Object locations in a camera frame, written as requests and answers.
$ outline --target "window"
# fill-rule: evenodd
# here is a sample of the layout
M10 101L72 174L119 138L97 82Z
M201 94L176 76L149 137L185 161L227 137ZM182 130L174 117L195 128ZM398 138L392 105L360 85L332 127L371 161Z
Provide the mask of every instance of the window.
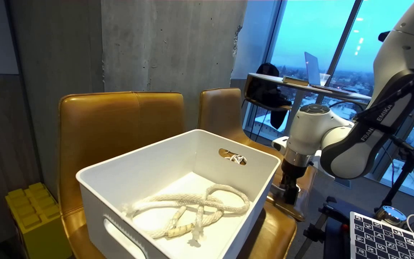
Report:
M303 52L310 52L319 58L320 72L335 68L329 79L330 85L371 95L372 65L381 48L378 35L391 30L412 0L281 0L280 3L283 4L280 4L279 19L276 19L276 29L268 39L270 49L263 53L263 61L274 63L281 75L306 79ZM352 27L348 30L349 35L339 59L333 61L349 15L358 3L360 4L358 12L353 12ZM316 95L304 95L303 104L319 101ZM332 105L337 101L323 98L322 102ZM348 104L336 105L333 111L343 118L352 118L358 112L356 107ZM258 133L266 140L283 134L284 125L270 127L266 111L258 111L256 115L248 114L245 118L248 120L244 130ZM414 145L414 121L402 128L405 130L399 137ZM385 148L378 154L378 160L381 163L376 164L371 177L391 184L401 170L402 158L395 154L394 148ZM414 194L414 173L408 176L401 190Z

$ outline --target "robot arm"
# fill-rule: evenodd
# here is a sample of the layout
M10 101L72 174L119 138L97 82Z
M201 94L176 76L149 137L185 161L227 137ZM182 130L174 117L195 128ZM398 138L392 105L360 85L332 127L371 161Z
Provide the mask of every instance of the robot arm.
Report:
M281 184L303 176L319 148L320 166L333 177L356 179L371 170L378 150L414 109L414 4L385 38L373 76L372 99L353 122L317 105L297 111L284 150L283 170L289 176Z

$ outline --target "white rope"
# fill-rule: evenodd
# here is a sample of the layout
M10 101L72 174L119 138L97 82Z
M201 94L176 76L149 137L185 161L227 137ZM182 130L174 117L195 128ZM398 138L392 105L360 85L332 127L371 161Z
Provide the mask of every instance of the white rope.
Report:
M211 197L215 192L227 192L235 194L243 204L238 207L227 206L221 200ZM181 216L185 213L188 206L197 206L195 209L195 219L192 223L178 226ZM228 216L240 216L244 215L250 207L248 197L238 192L237 189L225 184L214 184L205 190L205 194L195 196L195 194L161 194L151 197L145 203L138 203L136 207L125 207L125 216L133 219L136 215L141 215L151 209L161 209L161 207L178 207L172 217L166 222L165 227L161 230L151 232L149 236L152 239L172 239L182 236L185 233L192 235L189 245L199 246L198 240L202 236L204 227L218 222L224 215ZM207 213L205 207L215 209L212 213Z

